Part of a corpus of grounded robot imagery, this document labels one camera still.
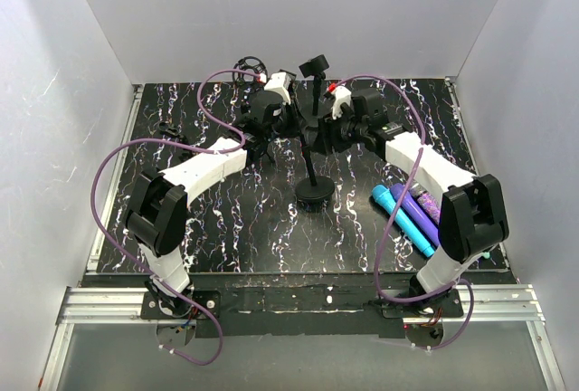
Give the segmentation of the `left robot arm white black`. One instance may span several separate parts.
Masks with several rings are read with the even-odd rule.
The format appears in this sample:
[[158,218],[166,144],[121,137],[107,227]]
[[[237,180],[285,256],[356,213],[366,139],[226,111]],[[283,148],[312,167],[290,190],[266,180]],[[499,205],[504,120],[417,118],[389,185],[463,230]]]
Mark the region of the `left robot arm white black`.
[[207,189],[231,174],[269,155],[275,138],[294,138],[300,132],[297,97],[286,90],[264,90],[251,101],[230,131],[218,138],[206,153],[162,171],[140,174],[130,197],[125,228],[137,240],[154,274],[150,290],[162,293],[161,307],[175,319],[185,317],[193,306],[186,291],[191,282],[179,251],[185,239],[190,204]]

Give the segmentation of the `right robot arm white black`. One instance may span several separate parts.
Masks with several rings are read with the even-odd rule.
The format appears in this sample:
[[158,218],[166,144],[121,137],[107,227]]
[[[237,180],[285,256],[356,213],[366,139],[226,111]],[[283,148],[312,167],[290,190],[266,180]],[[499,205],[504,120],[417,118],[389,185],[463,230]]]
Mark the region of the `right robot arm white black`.
[[493,175],[475,176],[452,164],[418,133],[390,122],[377,90],[333,85],[327,96],[333,105],[318,121],[314,152],[329,155],[362,144],[422,186],[441,209],[440,244],[417,273],[419,288],[409,294],[411,309],[430,316],[442,305],[442,287],[508,238],[501,184]]

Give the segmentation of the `black round base stand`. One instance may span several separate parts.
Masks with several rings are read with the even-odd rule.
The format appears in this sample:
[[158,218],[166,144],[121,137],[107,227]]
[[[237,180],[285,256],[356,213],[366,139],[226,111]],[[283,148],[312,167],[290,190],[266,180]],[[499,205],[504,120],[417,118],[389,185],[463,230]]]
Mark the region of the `black round base stand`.
[[302,132],[299,133],[301,155],[305,162],[308,177],[300,180],[295,187],[297,200],[307,205],[318,205],[328,201],[335,192],[334,181],[327,176],[316,174],[311,159],[308,142]]
[[326,80],[326,70],[329,63],[324,54],[307,60],[299,66],[299,70],[304,78],[312,77],[312,107],[309,119],[306,119],[305,129],[314,130],[318,124],[319,99],[321,96],[322,84]]

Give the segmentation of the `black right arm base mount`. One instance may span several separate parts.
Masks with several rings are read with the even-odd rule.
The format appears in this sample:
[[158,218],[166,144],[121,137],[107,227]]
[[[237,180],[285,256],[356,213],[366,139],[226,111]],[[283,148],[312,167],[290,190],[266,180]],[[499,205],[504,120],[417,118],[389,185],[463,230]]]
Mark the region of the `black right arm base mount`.
[[385,318],[413,318],[413,319],[458,319],[468,311],[463,307],[457,289],[445,291],[427,300],[414,303],[391,302],[381,299],[377,303],[379,311]]

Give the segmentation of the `purple glitter silver mesh microphone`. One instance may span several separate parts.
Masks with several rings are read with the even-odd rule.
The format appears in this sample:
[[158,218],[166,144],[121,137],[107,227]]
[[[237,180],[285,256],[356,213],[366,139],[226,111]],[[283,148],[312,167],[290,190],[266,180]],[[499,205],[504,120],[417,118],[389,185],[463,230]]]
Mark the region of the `purple glitter silver mesh microphone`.
[[438,225],[441,218],[441,207],[434,197],[418,183],[413,184],[409,192],[419,207]]

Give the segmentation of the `bright blue microphone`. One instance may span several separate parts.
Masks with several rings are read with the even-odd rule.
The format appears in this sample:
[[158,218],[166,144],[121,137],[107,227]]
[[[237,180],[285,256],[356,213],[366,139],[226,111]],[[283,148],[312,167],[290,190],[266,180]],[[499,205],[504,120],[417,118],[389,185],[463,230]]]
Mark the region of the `bright blue microphone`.
[[[391,188],[377,185],[372,190],[372,197],[391,215],[402,192],[401,184],[393,185]],[[394,221],[424,257],[433,256],[439,245],[438,229],[409,193],[403,197],[402,206],[396,213]]]

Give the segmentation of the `purple foam head microphone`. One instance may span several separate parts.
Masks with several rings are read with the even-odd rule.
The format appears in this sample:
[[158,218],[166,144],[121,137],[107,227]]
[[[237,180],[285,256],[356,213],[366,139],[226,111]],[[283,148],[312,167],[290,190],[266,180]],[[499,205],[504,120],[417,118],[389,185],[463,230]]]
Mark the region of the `purple foam head microphone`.
[[414,201],[410,192],[404,196],[395,222],[416,246],[425,246],[426,243],[433,248],[440,246],[437,226]]

